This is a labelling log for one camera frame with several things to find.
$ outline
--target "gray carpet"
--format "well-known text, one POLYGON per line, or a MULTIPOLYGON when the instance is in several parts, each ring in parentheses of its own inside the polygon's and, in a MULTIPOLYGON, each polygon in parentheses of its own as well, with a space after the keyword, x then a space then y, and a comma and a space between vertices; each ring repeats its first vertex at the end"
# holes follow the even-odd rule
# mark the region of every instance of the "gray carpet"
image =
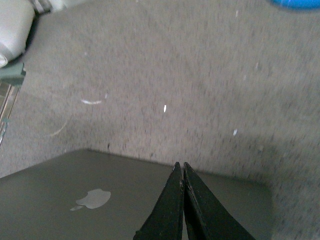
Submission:
POLYGON ((0 177, 81 148, 187 161, 270 186, 272 239, 319 239, 319 22, 266 0, 97 0, 43 16, 0 177))

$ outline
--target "silver laptop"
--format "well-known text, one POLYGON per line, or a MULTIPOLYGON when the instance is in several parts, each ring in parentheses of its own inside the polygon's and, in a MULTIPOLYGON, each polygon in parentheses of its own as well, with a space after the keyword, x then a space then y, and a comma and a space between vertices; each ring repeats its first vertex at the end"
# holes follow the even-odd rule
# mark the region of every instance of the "silver laptop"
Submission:
MULTIPOLYGON (((172 168, 80 150, 3 177, 0 239, 131 240, 152 212, 172 168)), ((272 198, 266 187, 199 176, 253 237, 271 238, 272 198)), ((188 239, 186 226, 182 239, 188 239)))

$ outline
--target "laptop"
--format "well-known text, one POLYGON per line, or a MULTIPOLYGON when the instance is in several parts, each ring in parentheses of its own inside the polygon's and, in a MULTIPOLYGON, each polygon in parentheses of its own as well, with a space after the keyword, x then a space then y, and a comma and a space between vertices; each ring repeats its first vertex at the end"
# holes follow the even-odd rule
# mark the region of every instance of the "laptop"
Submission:
MULTIPOLYGON (((79 150, 0 179, 1 240, 131 240, 173 166, 79 150)), ((272 196, 263 185, 198 174, 257 240, 271 239, 272 196)), ((182 239, 187 240, 186 226, 182 239)))

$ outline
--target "blue object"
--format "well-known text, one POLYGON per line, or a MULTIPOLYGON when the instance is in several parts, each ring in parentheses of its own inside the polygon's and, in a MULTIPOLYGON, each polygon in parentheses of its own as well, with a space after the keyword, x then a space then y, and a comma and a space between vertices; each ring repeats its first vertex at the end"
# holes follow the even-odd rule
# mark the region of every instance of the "blue object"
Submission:
POLYGON ((320 8, 320 0, 273 0, 282 7, 292 9, 316 9, 320 8))

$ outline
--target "apple logo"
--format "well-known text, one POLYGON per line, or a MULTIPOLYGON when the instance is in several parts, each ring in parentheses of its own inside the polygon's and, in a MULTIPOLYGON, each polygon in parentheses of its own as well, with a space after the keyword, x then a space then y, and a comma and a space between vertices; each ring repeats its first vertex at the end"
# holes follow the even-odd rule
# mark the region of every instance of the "apple logo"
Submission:
POLYGON ((88 191, 88 195, 80 200, 75 201, 78 206, 70 209, 70 211, 76 211, 84 206, 88 209, 96 209, 104 205, 111 197, 111 192, 103 191, 100 188, 88 191))

